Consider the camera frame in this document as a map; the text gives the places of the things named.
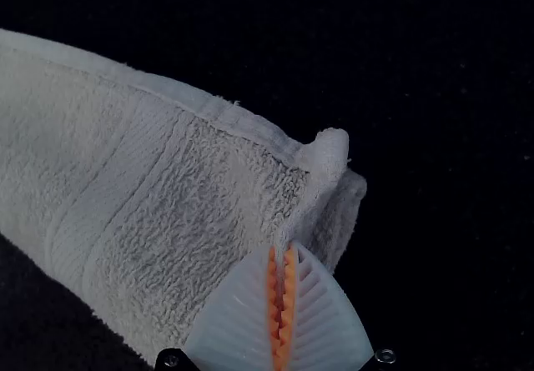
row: screw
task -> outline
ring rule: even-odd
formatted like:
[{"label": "screw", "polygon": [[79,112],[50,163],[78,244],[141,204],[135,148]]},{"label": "screw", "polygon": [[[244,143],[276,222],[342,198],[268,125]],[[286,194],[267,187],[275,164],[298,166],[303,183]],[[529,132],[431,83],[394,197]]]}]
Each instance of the screw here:
[{"label": "screw", "polygon": [[397,356],[393,350],[388,348],[381,348],[375,353],[376,361],[379,363],[393,364],[397,360]]},{"label": "screw", "polygon": [[179,359],[173,354],[169,354],[164,360],[164,364],[169,368],[174,368],[178,365]]}]

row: black background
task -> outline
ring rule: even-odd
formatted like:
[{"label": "black background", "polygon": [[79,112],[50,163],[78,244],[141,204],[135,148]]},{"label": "black background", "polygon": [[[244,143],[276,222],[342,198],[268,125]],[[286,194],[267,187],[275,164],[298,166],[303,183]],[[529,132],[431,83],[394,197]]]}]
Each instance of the black background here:
[{"label": "black background", "polygon": [[[371,342],[406,369],[523,370],[534,369],[532,9],[0,0],[0,28],[239,100],[304,143],[345,129],[369,189],[335,276]],[[5,241],[0,329],[11,369],[144,367]]]}]

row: towel fold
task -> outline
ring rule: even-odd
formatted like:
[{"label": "towel fold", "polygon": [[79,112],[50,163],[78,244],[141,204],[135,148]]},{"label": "towel fold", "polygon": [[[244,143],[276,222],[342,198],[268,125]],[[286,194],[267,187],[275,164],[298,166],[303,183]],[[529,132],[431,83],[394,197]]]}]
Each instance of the towel fold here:
[{"label": "towel fold", "polygon": [[154,363],[263,243],[333,271],[365,180],[348,136],[310,144],[174,80],[0,30],[0,231]]}]

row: towel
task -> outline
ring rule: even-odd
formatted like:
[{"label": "towel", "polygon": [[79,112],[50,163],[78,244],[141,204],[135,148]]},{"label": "towel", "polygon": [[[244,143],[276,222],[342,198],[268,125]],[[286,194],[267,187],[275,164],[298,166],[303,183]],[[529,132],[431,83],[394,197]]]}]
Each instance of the towel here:
[{"label": "towel", "polygon": [[365,194],[348,142],[0,30],[0,232],[149,363],[261,244],[333,272]]}]

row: orange inner pad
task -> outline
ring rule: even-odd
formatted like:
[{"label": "orange inner pad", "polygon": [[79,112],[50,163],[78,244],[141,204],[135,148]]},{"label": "orange inner pad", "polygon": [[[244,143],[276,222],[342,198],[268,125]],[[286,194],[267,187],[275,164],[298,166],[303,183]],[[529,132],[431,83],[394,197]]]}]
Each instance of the orange inner pad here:
[{"label": "orange inner pad", "polygon": [[269,252],[269,269],[267,273],[267,290],[269,298],[270,341],[275,371],[283,371],[290,361],[291,332],[295,310],[295,252],[290,248],[284,254],[284,287],[281,302],[276,292],[275,249]]}]

